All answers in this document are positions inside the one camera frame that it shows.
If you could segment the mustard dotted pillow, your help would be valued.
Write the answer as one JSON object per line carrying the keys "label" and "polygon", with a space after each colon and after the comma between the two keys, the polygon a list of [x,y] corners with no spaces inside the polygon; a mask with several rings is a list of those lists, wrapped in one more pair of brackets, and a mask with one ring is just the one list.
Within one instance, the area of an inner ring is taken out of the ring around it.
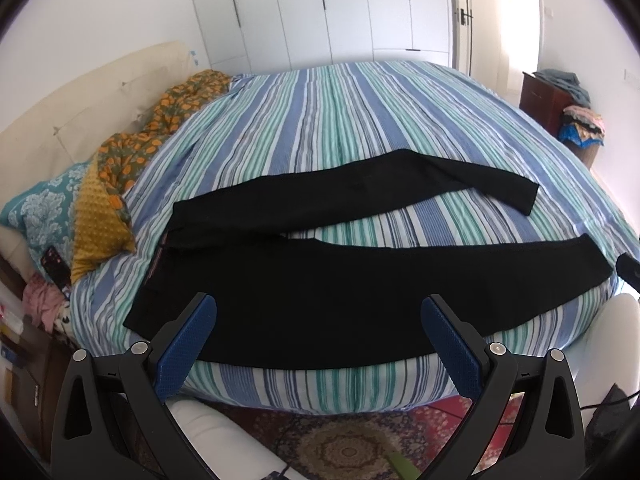
{"label": "mustard dotted pillow", "polygon": [[91,159],[79,189],[74,230],[72,284],[121,252],[136,250],[129,211],[98,155]]}

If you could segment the teal patterned pillow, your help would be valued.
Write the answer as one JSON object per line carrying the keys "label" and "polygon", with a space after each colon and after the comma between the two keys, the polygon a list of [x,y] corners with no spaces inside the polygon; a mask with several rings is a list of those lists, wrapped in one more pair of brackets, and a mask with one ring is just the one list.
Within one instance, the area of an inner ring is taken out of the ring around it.
{"label": "teal patterned pillow", "polygon": [[30,258],[37,268],[50,247],[68,266],[72,264],[76,200],[89,166],[88,160],[70,166],[59,176],[40,181],[15,196],[3,207],[2,226],[24,236]]}

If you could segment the black pants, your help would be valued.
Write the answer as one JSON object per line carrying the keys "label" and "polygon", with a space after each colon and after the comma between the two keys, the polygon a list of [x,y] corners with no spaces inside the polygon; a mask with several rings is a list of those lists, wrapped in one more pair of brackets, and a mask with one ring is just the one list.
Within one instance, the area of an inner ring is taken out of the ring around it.
{"label": "black pants", "polygon": [[484,336],[604,283],[588,235],[562,242],[357,247],[308,236],[472,188],[521,214],[535,182],[397,150],[327,170],[249,180],[175,203],[125,326],[154,337],[196,294],[217,306],[200,357],[272,370],[339,370],[426,356],[421,306],[441,296]]}

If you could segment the white door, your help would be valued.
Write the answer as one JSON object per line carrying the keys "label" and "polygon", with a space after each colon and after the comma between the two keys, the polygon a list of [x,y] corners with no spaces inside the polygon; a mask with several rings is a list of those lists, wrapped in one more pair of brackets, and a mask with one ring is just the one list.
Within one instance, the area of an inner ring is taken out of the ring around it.
{"label": "white door", "polygon": [[470,76],[472,72],[472,0],[451,0],[452,66]]}

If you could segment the brown wooden nightstand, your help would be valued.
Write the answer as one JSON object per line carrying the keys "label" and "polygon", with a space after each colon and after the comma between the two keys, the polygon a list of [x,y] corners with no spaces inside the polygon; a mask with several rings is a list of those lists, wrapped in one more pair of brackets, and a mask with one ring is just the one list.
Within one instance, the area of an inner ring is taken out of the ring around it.
{"label": "brown wooden nightstand", "polygon": [[28,280],[2,261],[1,414],[40,460],[49,463],[58,395],[73,345],[63,326],[68,306],[52,333],[32,324],[22,301]]}

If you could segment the dark wooden dresser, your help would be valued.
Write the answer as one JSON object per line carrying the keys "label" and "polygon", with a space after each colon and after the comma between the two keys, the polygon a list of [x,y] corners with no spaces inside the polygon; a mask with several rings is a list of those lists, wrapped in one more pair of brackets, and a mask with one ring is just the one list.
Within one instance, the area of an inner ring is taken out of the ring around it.
{"label": "dark wooden dresser", "polygon": [[533,75],[523,74],[520,109],[554,138],[562,126],[564,108],[573,104],[568,92]]}

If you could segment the white wardrobe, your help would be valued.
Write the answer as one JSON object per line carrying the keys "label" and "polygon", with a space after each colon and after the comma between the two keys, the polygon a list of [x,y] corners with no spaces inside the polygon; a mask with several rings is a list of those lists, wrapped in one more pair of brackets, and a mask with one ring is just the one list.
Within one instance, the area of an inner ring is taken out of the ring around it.
{"label": "white wardrobe", "polygon": [[355,61],[454,62],[451,0],[193,0],[209,65],[266,74]]}

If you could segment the grey clothes on dresser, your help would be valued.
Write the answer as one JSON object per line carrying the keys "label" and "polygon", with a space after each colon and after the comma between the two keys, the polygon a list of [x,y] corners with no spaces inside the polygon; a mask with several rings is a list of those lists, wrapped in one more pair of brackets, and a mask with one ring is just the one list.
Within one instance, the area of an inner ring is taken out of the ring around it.
{"label": "grey clothes on dresser", "polygon": [[544,68],[543,70],[536,70],[534,76],[566,91],[577,105],[585,108],[591,107],[590,94],[580,84],[575,73],[564,72],[564,70],[557,70],[556,68]]}

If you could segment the beige padded headboard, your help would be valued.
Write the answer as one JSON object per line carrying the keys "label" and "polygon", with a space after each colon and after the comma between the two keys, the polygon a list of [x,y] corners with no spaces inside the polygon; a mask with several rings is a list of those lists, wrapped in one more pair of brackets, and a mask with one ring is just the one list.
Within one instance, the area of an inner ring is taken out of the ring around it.
{"label": "beige padded headboard", "polygon": [[1,201],[90,158],[111,134],[148,120],[165,90],[195,72],[180,41],[103,65],[52,92],[1,133]]}

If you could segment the laundry basket with clothes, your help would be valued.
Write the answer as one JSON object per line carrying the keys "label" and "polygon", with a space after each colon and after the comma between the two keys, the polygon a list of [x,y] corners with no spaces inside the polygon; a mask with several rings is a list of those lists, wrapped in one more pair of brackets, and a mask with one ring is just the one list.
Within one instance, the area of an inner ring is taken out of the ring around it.
{"label": "laundry basket with clothes", "polygon": [[590,108],[570,105],[564,108],[561,119],[558,140],[590,169],[604,145],[603,118]]}

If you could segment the smartphone on bed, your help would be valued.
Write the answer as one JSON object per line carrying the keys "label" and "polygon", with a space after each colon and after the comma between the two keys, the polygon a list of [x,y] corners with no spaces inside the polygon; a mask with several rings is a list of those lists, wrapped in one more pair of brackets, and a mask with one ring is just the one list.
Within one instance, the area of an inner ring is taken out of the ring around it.
{"label": "smartphone on bed", "polygon": [[40,258],[40,263],[52,283],[55,284],[63,297],[69,300],[72,292],[70,268],[58,251],[53,246],[48,247]]}

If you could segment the orange floral blanket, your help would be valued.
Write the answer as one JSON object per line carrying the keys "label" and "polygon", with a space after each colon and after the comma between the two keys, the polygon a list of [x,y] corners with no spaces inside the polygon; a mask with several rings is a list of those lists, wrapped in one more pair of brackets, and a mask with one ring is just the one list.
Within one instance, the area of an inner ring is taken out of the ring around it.
{"label": "orange floral blanket", "polygon": [[134,186],[149,161],[184,122],[227,93],[231,76],[202,70],[166,90],[143,127],[110,136],[98,149],[98,177],[119,200]]}

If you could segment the pink cloth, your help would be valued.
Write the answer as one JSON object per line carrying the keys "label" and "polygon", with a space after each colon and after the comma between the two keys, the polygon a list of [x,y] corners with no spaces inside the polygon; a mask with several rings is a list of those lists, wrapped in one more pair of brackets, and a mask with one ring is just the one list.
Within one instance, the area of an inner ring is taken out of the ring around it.
{"label": "pink cloth", "polygon": [[27,281],[22,301],[32,324],[49,334],[53,332],[55,320],[63,308],[68,306],[68,301],[55,284],[49,283],[39,273],[32,274]]}

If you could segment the striped blue green bedsheet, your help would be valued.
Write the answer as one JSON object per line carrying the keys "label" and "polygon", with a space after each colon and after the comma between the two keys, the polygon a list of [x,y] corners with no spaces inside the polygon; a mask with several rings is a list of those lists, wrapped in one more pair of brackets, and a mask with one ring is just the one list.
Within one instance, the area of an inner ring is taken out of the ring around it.
{"label": "striped blue green bedsheet", "polygon": [[[520,174],[540,184],[532,214],[462,191],[294,237],[371,247],[570,240],[589,234],[614,264],[638,236],[583,164],[532,118],[468,76],[427,62],[361,62],[235,76],[231,90],[184,122],[124,197],[136,252],[74,286],[70,324],[94,354],[140,339],[124,326],[176,200],[263,174],[329,169],[408,148]],[[551,312],[495,337],[541,354],[582,336],[622,283],[615,274]],[[454,394],[436,356],[344,370],[262,370],[197,362],[186,391],[246,408],[315,415],[414,408]]]}

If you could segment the white bed frame base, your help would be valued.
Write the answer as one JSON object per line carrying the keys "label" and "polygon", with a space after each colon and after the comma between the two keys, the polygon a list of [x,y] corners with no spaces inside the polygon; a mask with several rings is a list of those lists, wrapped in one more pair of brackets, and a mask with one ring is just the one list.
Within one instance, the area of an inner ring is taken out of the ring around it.
{"label": "white bed frame base", "polygon": [[305,479],[230,418],[199,400],[175,396],[166,406],[219,479]]}

